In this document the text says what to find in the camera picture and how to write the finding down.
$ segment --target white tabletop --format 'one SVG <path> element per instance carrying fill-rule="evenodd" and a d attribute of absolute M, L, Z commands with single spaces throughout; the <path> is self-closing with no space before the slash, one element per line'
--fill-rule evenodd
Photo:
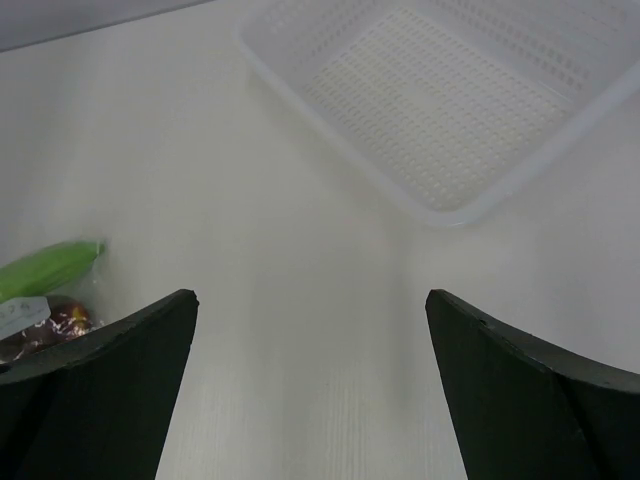
<path fill-rule="evenodd" d="M 431 288 L 640 371 L 640 96 L 475 226 L 396 209 L 213 3 L 0 55 L 0 260 L 105 235 L 117 309 L 199 324 L 158 479 L 456 480 Z"/>

